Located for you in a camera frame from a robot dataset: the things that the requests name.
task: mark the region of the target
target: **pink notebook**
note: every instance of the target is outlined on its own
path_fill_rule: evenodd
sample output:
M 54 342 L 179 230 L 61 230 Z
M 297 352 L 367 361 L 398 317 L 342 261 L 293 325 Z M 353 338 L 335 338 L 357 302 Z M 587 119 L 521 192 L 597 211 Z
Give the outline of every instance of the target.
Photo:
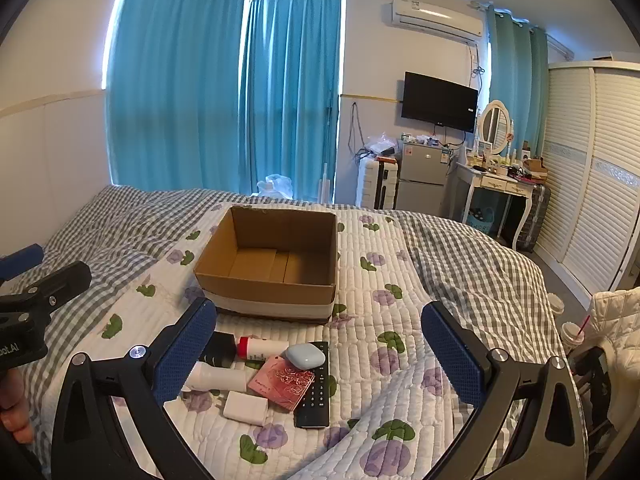
M 292 412 L 313 381 L 313 372 L 298 370 L 278 355 L 270 357 L 247 386 Z

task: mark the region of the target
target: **floor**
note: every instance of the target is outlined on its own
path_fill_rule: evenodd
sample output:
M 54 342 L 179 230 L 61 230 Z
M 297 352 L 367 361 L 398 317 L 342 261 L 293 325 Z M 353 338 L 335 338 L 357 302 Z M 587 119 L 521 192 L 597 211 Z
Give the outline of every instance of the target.
M 573 321 L 575 324 L 581 325 L 587 317 L 587 312 L 580 302 L 575 299 L 572 292 L 536 253 L 521 254 L 540 267 L 542 275 L 545 277 L 546 291 L 554 293 L 564 302 L 564 313 L 556 319 L 556 326 L 558 327 L 558 330 L 560 330 L 562 323 L 565 321 Z

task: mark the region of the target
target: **desk drawer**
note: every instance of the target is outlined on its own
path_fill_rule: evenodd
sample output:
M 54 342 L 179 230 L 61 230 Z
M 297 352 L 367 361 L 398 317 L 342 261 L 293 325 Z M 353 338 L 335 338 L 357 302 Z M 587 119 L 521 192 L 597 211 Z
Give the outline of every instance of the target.
M 516 184 L 514 182 L 507 182 L 506 184 L 507 186 L 505 188 L 505 191 L 509 193 L 517 193 L 522 196 L 527 196 L 529 194 L 529 188 L 531 187 L 531 186 L 528 186 L 527 184 L 521 184 L 521 183 Z
M 504 191 L 506 185 L 506 180 L 501 180 L 500 178 L 491 178 L 490 176 L 482 177 L 482 187 Z

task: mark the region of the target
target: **plastic basket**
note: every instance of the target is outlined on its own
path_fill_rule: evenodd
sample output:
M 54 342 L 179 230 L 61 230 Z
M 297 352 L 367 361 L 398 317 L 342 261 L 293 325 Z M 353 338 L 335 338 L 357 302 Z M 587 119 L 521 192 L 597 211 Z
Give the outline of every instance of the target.
M 482 216 L 486 218 L 484 222 L 479 221 L 475 216 L 471 213 L 466 216 L 466 224 L 473 227 L 474 229 L 478 229 L 481 233 L 486 235 L 489 234 L 491 230 L 491 226 L 494 224 L 494 210 L 491 207 L 483 207 L 482 208 Z

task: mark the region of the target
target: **louvered door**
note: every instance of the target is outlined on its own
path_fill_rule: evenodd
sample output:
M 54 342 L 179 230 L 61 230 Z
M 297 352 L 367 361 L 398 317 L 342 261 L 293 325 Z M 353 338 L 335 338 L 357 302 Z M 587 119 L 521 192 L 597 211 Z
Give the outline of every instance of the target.
M 551 198 L 538 243 L 561 261 L 572 234 L 590 141 L 591 80 L 584 68 L 549 71 L 543 157 Z
M 591 294 L 609 290 L 616 277 L 638 218 L 640 187 L 640 76 L 597 68 L 593 76 L 593 158 L 562 259 Z

